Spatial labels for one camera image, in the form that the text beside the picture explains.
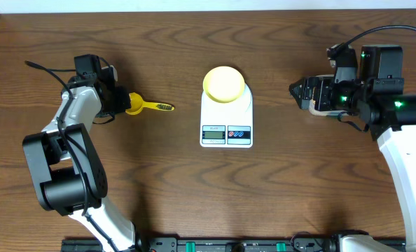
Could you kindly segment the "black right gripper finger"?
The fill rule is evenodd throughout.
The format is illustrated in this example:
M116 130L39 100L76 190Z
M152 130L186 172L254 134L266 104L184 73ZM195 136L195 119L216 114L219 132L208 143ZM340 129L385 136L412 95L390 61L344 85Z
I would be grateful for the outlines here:
M290 91L291 96L295 99L298 108L299 109L304 109L304 105L303 105L303 96L301 94L298 94L297 92L292 92Z
M309 87L309 78L301 78L295 83L290 84L289 91L291 93L306 93Z

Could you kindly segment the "yellow plastic scoop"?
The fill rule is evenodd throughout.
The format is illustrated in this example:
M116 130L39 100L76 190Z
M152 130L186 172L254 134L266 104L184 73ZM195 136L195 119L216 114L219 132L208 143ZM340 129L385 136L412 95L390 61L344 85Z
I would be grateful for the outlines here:
M136 92L129 93L129 97L130 108L126 109L125 112L131 116L141 113L143 109L153 109L157 111L173 111L175 109L171 104L144 101L143 97Z

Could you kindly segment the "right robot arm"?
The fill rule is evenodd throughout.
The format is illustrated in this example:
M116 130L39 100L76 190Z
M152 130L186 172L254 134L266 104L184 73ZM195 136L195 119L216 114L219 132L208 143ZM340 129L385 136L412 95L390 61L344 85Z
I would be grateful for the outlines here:
M300 109L342 120L357 116L377 142L393 179L405 226L405 250L416 251L416 94L404 94L399 45L348 47L328 58L332 75L304 77L289 86Z

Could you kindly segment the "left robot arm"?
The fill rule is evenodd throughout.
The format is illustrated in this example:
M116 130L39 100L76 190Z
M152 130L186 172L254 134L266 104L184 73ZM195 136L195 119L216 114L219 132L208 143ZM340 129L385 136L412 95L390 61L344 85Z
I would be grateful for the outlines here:
M62 102L39 133L22 142L39 204L83 225L102 251L154 251L108 198L103 164L89 131L94 119L115 116L130 107L129 95L116 84L118 74L105 67L76 66L62 84Z

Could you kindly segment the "white digital kitchen scale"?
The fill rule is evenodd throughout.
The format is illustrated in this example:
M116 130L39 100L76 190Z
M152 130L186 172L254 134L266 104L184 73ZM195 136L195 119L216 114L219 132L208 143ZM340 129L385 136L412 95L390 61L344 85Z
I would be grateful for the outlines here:
M248 85L235 101L201 98L200 145L205 148L251 148L254 143L253 96Z

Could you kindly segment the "yellow plastic bowl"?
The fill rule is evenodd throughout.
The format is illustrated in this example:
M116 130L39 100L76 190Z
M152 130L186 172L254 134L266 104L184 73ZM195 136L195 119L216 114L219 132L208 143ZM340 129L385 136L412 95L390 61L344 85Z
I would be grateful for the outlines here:
M245 90L245 80L237 69L231 66L218 66L205 75L202 86L208 98L226 104L242 95Z

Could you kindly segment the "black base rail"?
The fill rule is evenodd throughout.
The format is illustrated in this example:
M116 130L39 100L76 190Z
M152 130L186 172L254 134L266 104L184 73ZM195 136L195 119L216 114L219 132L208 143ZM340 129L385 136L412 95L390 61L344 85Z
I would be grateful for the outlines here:
M321 247L322 240L319 245L308 238L295 238L293 245L289 239L280 240L197 240L197 239L176 239L171 237L161 237L152 239L150 244L150 252L276 252L276 251L325 251ZM388 245L396 251L405 251L405 242L401 240L380 240L384 245ZM98 240L62 240L61 252L100 252L102 245Z

